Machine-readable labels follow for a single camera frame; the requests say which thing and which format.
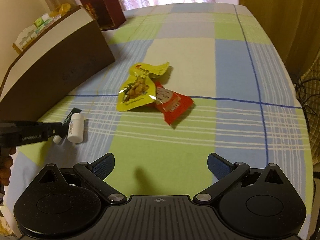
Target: hand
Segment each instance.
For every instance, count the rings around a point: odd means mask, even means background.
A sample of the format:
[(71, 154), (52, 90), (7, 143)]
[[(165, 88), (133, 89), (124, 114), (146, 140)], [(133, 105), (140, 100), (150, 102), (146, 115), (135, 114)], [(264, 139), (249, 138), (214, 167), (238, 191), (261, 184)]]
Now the hand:
[[(10, 155), (15, 154), (17, 152), (16, 148), (10, 149)], [(11, 156), (8, 156), (4, 161), (4, 168), (0, 169), (0, 184), (4, 186), (9, 185), (9, 178), (11, 176), (10, 167), (13, 165), (13, 159)]]

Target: yellow snack bag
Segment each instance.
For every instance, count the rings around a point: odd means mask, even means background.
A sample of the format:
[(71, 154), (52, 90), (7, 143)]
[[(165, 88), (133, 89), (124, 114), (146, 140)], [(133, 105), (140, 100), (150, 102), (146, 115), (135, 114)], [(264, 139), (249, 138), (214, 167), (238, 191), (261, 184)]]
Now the yellow snack bag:
[(156, 100), (156, 85), (151, 78), (163, 75), (169, 62), (153, 66), (136, 63), (129, 68), (129, 77), (122, 84), (117, 103), (118, 111), (128, 111), (138, 106), (153, 103)]

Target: bottle cap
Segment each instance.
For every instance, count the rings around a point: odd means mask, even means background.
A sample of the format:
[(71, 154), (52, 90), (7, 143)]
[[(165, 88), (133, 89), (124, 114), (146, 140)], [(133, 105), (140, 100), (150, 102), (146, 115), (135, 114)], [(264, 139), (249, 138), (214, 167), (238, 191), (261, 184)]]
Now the bottle cap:
[(79, 113), (74, 113), (72, 116), (71, 116), (71, 121), (72, 120), (80, 120), (81, 122), (84, 121), (84, 117), (82, 114), (79, 114)]
[(59, 143), (61, 142), (61, 140), (62, 140), (62, 138), (61, 138), (60, 135), (55, 135), (55, 136), (53, 137), (53, 142), (54, 142), (55, 144), (59, 144)]

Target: wooden cabinet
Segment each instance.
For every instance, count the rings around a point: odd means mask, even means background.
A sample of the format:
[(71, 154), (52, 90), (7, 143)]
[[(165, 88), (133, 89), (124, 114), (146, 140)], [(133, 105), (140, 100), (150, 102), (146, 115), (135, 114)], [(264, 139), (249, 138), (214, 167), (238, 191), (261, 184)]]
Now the wooden cabinet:
[(311, 66), (320, 48), (320, 0), (239, 0), (276, 47), (289, 73)]

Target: dark red box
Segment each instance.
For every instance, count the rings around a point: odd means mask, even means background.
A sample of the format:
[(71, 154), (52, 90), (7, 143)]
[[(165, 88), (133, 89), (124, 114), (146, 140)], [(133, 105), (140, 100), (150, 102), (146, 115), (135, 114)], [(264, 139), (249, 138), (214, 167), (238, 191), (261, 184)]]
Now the dark red box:
[(99, 24), (100, 30), (114, 30), (125, 22), (119, 0), (80, 0)]

